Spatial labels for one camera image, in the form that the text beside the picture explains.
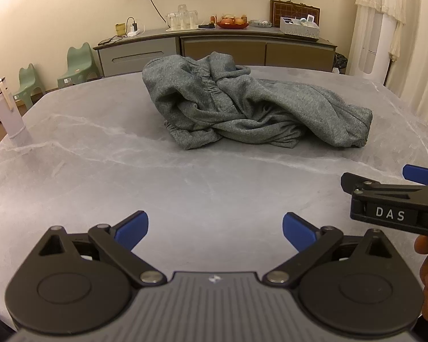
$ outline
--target cabinet drawer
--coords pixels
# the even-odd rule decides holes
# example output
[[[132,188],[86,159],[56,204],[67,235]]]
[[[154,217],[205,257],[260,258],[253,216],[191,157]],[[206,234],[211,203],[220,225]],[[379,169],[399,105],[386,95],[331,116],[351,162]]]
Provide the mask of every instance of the cabinet drawer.
[[[334,48],[296,43],[267,43],[266,65],[331,72]]]
[[[98,54],[103,73],[109,77],[140,72],[151,59],[176,54],[176,40],[157,38],[101,49]]]
[[[213,51],[233,56],[240,66],[264,66],[266,42],[256,40],[235,40],[234,38],[205,40],[182,38],[184,56],[202,59]]]

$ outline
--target fruit bowl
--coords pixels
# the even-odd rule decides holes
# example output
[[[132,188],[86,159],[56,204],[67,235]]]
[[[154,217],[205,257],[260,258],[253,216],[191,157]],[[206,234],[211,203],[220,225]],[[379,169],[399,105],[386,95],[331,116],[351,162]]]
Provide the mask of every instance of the fruit bowl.
[[[217,22],[216,24],[220,28],[225,28],[225,29],[244,29],[249,25],[249,23],[244,23],[243,25],[225,25],[225,24],[222,24],[220,22]]]

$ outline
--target drawer handle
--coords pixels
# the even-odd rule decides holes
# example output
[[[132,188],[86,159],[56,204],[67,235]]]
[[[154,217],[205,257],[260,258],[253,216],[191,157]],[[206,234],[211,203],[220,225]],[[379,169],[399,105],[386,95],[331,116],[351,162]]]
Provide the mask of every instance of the drawer handle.
[[[127,55],[127,56],[121,56],[119,58],[114,58],[112,60],[113,63],[124,63],[127,61],[133,61],[133,60],[142,60],[147,59],[151,60],[154,58],[162,58],[163,57],[163,51],[153,51],[151,53],[142,53],[142,54],[133,54],[133,55]]]

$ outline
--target gray marble surface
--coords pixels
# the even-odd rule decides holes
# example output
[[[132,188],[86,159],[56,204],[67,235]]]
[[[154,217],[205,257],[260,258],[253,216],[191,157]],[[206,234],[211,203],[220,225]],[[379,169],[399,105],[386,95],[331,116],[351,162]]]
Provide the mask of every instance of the gray marble surface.
[[[282,235],[287,211],[345,234],[368,229],[349,219],[343,172],[402,183],[404,164],[428,167],[428,128],[383,86],[288,68],[253,67],[252,75],[317,84],[369,107],[368,143],[340,149],[308,137],[286,149],[223,139],[184,151],[139,73],[51,92],[24,116],[27,131],[0,143],[0,317],[10,320],[8,281],[51,225],[85,232],[142,209],[149,233],[134,252],[168,277],[175,270],[261,276],[296,252]],[[415,235],[384,231],[417,274]]]

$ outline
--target cable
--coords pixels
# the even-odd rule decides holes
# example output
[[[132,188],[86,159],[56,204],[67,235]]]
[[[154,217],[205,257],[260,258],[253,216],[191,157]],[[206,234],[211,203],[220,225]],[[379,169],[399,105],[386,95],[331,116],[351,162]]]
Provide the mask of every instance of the cable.
[[[100,41],[99,43],[98,43],[98,46],[100,46],[100,45],[106,45],[106,44],[109,44],[110,42],[117,42],[117,41],[120,41],[120,40],[122,40],[122,38],[124,38],[123,36],[117,36],[116,34],[113,36],[113,37],[111,37],[111,38],[107,38],[106,40],[103,40],[103,41]]]
[[[154,9],[158,12],[158,14],[160,15],[160,18],[165,22],[165,24],[167,24],[167,21],[163,18],[163,16],[160,14],[160,12],[158,11],[157,7],[155,6],[153,0],[150,0],[152,5],[154,6]]]

